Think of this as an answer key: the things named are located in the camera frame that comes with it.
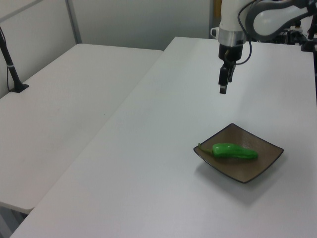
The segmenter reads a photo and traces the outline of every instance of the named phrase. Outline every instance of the square plate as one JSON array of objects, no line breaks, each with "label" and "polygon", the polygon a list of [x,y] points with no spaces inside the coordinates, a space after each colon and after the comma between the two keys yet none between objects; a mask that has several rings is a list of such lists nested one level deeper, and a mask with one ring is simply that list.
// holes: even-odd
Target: square plate
[{"label": "square plate", "polygon": [[277,147],[247,132],[235,124],[230,124],[211,138],[201,143],[202,147],[211,149],[216,143],[233,143],[257,151],[258,157],[252,160],[237,158],[215,158],[196,146],[194,151],[208,164],[224,175],[242,183],[247,183],[267,170],[283,153]]}]

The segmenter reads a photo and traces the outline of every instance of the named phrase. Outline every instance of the table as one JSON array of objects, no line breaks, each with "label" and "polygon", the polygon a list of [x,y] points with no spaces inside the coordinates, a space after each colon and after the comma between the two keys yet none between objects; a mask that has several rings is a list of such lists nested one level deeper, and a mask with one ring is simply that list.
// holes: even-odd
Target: table
[{"label": "table", "polygon": [[[253,48],[221,95],[218,42],[175,38],[12,238],[314,237],[313,57]],[[285,150],[247,184],[193,151],[232,122]]]},{"label": "table", "polygon": [[76,45],[0,99],[0,206],[29,213],[162,51]]}]

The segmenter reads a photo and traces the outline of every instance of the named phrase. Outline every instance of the toy vegetable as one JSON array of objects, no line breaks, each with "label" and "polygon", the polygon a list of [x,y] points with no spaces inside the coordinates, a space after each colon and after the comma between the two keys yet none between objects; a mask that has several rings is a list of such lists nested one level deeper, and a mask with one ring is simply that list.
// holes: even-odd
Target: toy vegetable
[{"label": "toy vegetable", "polygon": [[212,146],[212,149],[203,148],[199,143],[198,147],[216,158],[239,158],[239,159],[255,159],[258,153],[254,150],[243,148],[236,144],[231,143],[218,143]]}]

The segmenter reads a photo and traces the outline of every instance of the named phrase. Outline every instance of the black mount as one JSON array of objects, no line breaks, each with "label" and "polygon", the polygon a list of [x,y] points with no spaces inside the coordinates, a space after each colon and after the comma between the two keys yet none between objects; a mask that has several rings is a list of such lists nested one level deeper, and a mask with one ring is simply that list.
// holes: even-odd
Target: black mount
[{"label": "black mount", "polygon": [[4,40],[4,35],[2,35],[2,33],[0,33],[0,48],[1,48],[1,51],[3,54],[3,57],[5,59],[6,65],[9,69],[11,76],[12,76],[12,79],[14,81],[14,88],[11,90],[11,92],[20,93],[24,89],[29,87],[29,85],[23,84],[20,81],[19,76],[15,70],[14,64],[12,62],[11,56],[9,54],[8,48],[6,47],[6,42]]}]

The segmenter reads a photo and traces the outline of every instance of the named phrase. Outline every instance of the black stand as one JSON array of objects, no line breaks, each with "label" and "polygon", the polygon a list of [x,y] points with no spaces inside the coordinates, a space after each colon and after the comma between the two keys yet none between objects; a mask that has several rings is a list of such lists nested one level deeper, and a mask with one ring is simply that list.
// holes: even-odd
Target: black stand
[{"label": "black stand", "polygon": [[317,15],[313,16],[312,24],[309,29],[307,41],[302,45],[302,51],[304,52],[313,52],[315,45],[317,44],[316,40],[314,40],[314,35],[317,32]]},{"label": "black stand", "polygon": [[3,57],[5,59],[6,65],[10,70],[10,73],[12,75],[12,79],[14,81],[14,89],[12,89],[12,92],[15,93],[20,93],[22,92],[24,89],[26,89],[27,87],[29,87],[29,85],[27,84],[23,84],[20,79],[19,76],[15,70],[14,64],[12,62],[11,56],[9,54],[8,48],[6,47],[6,42],[4,41],[3,36],[0,36],[0,48],[3,54]]}]

